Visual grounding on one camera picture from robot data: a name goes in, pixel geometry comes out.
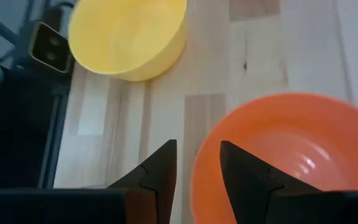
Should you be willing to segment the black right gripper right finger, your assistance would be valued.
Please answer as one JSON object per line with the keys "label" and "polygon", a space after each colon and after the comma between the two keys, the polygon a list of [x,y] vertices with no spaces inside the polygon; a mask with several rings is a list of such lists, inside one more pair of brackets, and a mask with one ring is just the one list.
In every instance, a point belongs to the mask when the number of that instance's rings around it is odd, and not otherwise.
{"label": "black right gripper right finger", "polygon": [[320,191],[230,141],[220,143],[220,167],[237,224],[265,224],[277,190],[286,194]]}

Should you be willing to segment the orange plastic mini bowl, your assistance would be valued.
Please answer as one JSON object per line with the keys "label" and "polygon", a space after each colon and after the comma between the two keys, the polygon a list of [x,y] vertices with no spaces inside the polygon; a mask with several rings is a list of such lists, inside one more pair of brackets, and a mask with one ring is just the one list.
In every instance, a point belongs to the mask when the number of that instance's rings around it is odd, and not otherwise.
{"label": "orange plastic mini bowl", "polygon": [[358,107],[311,93],[249,101],[222,118],[195,160],[195,224],[236,224],[220,168],[220,143],[242,149],[321,190],[358,190]]}

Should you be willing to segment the yellow plastic mini bowl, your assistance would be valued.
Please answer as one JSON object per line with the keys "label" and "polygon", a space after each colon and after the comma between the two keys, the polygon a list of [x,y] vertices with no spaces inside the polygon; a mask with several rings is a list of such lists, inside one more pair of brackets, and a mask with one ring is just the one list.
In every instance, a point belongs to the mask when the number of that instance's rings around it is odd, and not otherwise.
{"label": "yellow plastic mini bowl", "polygon": [[69,47],[93,73],[149,80],[181,56],[186,11],[187,0],[79,0],[68,25]]}

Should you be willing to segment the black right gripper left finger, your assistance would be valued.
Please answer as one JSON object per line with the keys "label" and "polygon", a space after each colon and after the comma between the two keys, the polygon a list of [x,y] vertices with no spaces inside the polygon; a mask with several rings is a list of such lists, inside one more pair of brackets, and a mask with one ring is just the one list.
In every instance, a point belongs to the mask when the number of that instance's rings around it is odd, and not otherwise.
{"label": "black right gripper left finger", "polygon": [[177,141],[170,139],[109,188],[123,196],[113,224],[169,224],[177,180]]}

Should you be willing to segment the black aluminium table frame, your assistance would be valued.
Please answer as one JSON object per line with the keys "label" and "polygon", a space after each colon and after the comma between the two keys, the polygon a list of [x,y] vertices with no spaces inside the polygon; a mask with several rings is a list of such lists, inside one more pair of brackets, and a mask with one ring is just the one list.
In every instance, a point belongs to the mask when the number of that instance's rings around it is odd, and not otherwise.
{"label": "black aluminium table frame", "polygon": [[75,62],[69,65],[66,78],[53,82],[53,107],[39,173],[38,189],[52,189],[54,186],[74,65]]}

